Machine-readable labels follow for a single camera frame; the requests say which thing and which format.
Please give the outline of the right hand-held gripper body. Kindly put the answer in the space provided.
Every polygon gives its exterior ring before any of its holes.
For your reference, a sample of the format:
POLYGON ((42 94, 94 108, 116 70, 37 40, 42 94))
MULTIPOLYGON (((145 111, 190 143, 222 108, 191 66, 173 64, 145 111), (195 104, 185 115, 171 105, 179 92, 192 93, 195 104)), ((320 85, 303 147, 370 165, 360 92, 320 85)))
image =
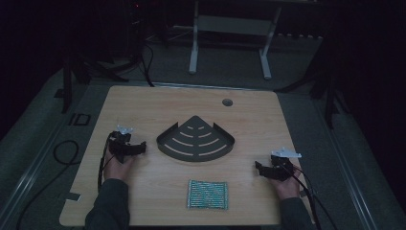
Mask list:
POLYGON ((279 181, 284 181, 293 174, 293 164, 291 158, 301 158, 302 155, 294 150, 281 148, 272 150, 270 153, 271 173, 270 177, 279 181))

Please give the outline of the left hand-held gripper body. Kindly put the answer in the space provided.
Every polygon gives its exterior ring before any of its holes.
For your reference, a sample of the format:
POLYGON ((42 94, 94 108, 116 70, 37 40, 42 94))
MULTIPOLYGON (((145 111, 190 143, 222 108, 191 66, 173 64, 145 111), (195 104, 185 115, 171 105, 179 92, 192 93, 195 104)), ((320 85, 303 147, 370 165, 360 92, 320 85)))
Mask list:
POLYGON ((121 162, 127 156, 132 154, 131 152, 131 132, 132 127, 125 127, 117 125, 117 129, 110 133, 109 137, 109 151, 121 162))

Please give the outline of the person's right hand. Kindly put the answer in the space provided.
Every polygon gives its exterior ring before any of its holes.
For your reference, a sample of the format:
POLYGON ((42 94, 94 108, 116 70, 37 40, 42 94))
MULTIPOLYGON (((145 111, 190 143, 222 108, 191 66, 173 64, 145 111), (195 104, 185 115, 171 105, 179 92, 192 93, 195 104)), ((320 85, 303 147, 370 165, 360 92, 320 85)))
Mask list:
POLYGON ((294 174, 284 181, 273 181, 277 195, 280 200, 295 198, 300 196, 300 183, 296 180, 301 175, 298 169, 294 170, 294 174))

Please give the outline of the person's left hand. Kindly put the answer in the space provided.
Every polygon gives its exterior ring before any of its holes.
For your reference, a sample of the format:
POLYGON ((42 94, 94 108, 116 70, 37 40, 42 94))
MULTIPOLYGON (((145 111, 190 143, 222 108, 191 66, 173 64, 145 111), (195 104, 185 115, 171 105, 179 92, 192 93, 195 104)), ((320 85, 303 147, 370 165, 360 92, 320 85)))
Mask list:
POLYGON ((121 163, 109 150, 106 151, 106 161, 104 163, 103 177, 105 180, 118 179, 126 181, 133 164, 136 160, 135 156, 130 156, 121 163))

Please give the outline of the black metal corner shelf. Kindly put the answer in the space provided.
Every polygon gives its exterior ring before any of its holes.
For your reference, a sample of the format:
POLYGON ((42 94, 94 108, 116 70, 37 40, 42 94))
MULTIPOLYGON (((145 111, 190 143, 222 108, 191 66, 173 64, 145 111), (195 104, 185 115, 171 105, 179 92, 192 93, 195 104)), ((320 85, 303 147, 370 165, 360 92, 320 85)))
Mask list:
POLYGON ((163 154, 185 162, 208 162, 228 154, 235 138, 216 123, 209 125, 199 116, 184 124, 175 123, 157 138, 163 154))

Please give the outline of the green silver scouring cloth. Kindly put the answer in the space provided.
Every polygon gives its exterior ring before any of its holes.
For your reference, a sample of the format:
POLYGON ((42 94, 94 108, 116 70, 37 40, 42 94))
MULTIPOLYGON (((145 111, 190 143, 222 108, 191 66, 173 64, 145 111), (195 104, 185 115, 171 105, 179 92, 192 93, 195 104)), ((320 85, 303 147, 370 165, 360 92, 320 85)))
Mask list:
POLYGON ((229 207, 228 184, 226 182, 190 180, 187 207, 189 209, 227 210, 229 207))

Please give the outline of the black tripod stand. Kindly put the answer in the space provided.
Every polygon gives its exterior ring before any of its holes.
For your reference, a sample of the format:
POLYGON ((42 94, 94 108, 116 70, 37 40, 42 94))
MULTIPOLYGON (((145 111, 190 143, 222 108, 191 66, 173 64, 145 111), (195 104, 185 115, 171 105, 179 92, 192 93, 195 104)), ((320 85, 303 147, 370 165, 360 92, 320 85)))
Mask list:
POLYGON ((127 63, 107 68, 87 56, 84 52, 81 52, 79 47, 73 42, 69 43, 63 50, 62 88, 58 89, 55 93, 56 98, 63 100, 61 113, 67 113, 73 101, 72 76, 75 76, 78 83, 88 84, 91 80, 88 67, 91 67, 105 78, 113 81, 128 82, 128 79, 120 77, 118 72, 135 67, 141 60, 141 56, 140 52, 131 54, 127 63))
POLYGON ((313 81, 309 96, 314 100, 326 97, 324 120, 327 126, 333 129, 332 115, 336 111, 334 98, 340 75, 341 57, 342 50, 339 42, 325 37, 305 70, 304 76, 285 87, 275 89, 275 92, 287 93, 313 81))

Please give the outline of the white metal stand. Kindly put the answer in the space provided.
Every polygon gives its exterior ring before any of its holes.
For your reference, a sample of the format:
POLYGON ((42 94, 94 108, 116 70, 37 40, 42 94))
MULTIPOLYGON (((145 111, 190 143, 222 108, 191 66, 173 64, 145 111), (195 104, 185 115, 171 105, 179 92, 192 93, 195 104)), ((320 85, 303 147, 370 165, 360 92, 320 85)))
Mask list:
POLYGON ((263 77, 266 80, 270 80, 272 78, 272 74, 267 54, 276 31, 281 12, 282 7, 277 7, 275 9, 275 12, 273 13, 273 18, 271 20, 206 15, 199 12, 199 0, 194 0, 192 52, 189 64, 189 73, 193 75, 197 71, 199 32, 216 32, 237 35, 262 35, 266 37, 266 42, 264 46, 259 49, 259 60, 263 77))

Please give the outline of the metal floor rail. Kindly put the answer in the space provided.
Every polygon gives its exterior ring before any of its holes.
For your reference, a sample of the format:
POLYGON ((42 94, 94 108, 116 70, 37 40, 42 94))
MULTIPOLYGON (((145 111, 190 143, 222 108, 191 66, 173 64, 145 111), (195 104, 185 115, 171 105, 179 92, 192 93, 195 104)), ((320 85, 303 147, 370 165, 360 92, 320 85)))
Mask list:
POLYGON ((44 141, 39 141, 40 149, 36 152, 33 161, 18 180, 16 186, 12 190, 11 196, 0 209, 0 230, 9 229, 13 217, 26 195, 30 192, 39 175, 40 168, 43 165, 47 153, 50 151, 50 148, 59 133, 63 130, 63 127, 63 123, 55 125, 52 131, 46 136, 46 139, 44 141))
POLYGON ((350 168, 350 164, 340 146, 339 140, 337 139, 334 130, 327 128, 327 136, 334 149, 340 172, 343 176, 343 180, 346 183, 351 201, 364 230, 377 230, 376 221, 372 216, 370 207, 368 206, 366 199, 357 184, 354 174, 352 173, 352 170, 350 168))

